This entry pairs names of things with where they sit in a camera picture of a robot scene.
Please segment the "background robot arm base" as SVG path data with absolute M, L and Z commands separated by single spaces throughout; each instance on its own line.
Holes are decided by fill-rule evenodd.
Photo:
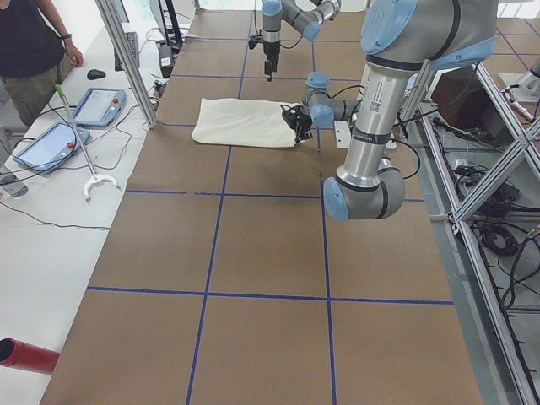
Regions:
M 501 73 L 499 76 L 505 85 L 503 95 L 510 102 L 539 101 L 539 59 L 526 73 Z

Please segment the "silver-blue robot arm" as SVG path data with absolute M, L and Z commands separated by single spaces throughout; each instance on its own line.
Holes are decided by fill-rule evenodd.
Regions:
M 424 61 L 433 70 L 481 62 L 494 50 L 496 1 L 376 1 L 361 47 L 369 75 L 346 159 L 325 180 L 333 219 L 384 219 L 405 197 L 401 172 L 385 156 L 409 78 Z
M 281 50 L 281 25 L 284 21 L 301 37 L 313 41 L 327 20 L 333 20 L 341 11 L 339 0 L 311 1 L 316 7 L 305 11 L 296 1 L 264 0 L 262 2 L 262 30 L 258 30 L 253 40 L 262 43 L 266 56 L 264 74 L 271 82 L 273 74 L 278 71 Z

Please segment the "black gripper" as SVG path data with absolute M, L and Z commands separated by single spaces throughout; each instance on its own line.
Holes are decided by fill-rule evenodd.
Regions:
M 264 62 L 264 72 L 268 73 L 266 80 L 269 83 L 273 81 L 273 73 L 276 73 L 278 71 L 280 49 L 281 43 L 279 41 L 263 42 L 263 51 L 267 58 Z
M 313 138 L 311 133 L 312 120 L 309 115 L 301 112 L 293 114 L 293 127 L 295 132 L 295 142 L 302 143 Z

